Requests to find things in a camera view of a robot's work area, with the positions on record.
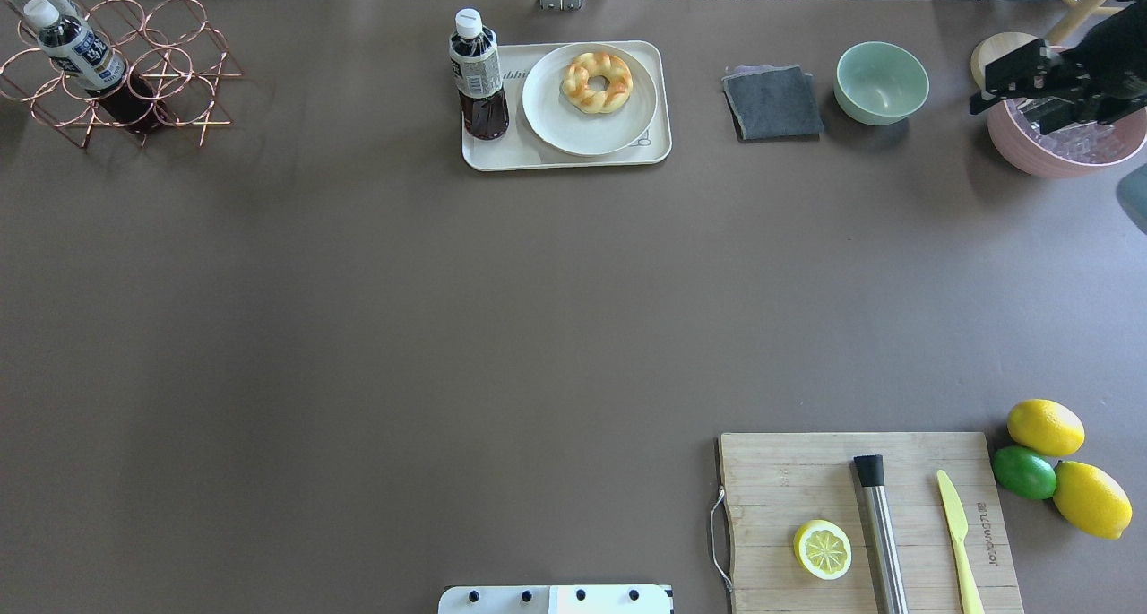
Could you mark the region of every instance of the white bottle cap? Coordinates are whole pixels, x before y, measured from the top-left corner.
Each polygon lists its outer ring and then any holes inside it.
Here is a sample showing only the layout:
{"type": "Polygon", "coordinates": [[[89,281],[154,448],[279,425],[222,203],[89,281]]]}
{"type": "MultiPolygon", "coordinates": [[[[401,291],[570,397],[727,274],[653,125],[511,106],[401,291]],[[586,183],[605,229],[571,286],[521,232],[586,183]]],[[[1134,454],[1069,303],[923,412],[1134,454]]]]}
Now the white bottle cap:
{"type": "Polygon", "coordinates": [[[482,33],[482,14],[477,9],[459,10],[454,16],[454,25],[462,38],[477,38],[482,33]]]}
{"type": "Polygon", "coordinates": [[[60,21],[60,10],[49,1],[33,0],[24,6],[24,18],[29,25],[32,25],[37,30],[42,30],[45,26],[55,25],[60,21]]]}

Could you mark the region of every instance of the cutting board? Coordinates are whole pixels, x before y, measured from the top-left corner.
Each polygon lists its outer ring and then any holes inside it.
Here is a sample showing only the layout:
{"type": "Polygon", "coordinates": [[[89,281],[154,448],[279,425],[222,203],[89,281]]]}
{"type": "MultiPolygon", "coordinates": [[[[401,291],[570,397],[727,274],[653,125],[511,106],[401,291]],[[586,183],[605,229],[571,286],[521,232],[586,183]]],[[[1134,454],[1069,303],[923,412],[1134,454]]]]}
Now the cutting board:
{"type": "Polygon", "coordinates": [[[943,468],[968,515],[965,546],[985,614],[1023,614],[983,433],[726,433],[720,463],[734,614],[879,614],[852,467],[861,454],[884,456],[911,612],[961,613],[936,484],[943,468]],[[852,568],[835,581],[809,574],[793,553],[797,527],[814,518],[835,522],[852,543],[852,568]]]}

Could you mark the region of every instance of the black cap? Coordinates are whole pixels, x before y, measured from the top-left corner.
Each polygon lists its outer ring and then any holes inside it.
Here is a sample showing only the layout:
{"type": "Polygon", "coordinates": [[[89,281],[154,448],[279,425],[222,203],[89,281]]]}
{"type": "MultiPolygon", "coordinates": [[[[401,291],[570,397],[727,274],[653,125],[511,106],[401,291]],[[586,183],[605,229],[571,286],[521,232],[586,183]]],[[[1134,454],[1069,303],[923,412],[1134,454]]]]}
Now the black cap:
{"type": "Polygon", "coordinates": [[[884,487],[884,456],[863,454],[853,457],[861,487],[884,487]]]}

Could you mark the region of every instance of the green bowl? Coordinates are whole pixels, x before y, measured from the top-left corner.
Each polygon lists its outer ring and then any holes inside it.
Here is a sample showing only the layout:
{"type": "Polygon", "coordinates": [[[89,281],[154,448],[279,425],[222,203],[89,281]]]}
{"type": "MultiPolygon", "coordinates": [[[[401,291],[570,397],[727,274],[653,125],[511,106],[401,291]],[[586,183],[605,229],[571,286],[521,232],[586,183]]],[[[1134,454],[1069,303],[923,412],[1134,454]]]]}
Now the green bowl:
{"type": "Polygon", "coordinates": [[[928,99],[928,71],[913,54],[891,42],[860,42],[836,62],[836,102],[869,126],[908,117],[928,99]]]}

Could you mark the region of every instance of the citrus fruit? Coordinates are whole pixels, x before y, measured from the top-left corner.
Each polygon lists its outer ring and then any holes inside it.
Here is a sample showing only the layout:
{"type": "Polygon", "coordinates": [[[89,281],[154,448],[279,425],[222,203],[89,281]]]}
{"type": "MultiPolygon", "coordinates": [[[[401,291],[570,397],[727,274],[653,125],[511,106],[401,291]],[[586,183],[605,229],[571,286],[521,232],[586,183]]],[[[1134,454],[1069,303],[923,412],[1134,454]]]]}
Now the citrus fruit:
{"type": "Polygon", "coordinates": [[[1015,443],[1048,457],[1069,456],[1083,445],[1083,422],[1074,412],[1048,399],[1015,404],[1007,415],[1015,443]]]}
{"type": "Polygon", "coordinates": [[[813,576],[835,581],[852,566],[852,545],[840,527],[828,520],[810,520],[793,537],[796,559],[813,576]]]}
{"type": "Polygon", "coordinates": [[[1052,500],[1068,522],[1082,531],[1116,539],[1131,523],[1131,500],[1118,482],[1090,464],[1061,461],[1059,488],[1052,500]]]}
{"type": "Polygon", "coordinates": [[[1000,487],[1028,499],[1047,499],[1055,492],[1055,469],[1039,453],[1007,446],[992,456],[992,473],[1000,487]]]}

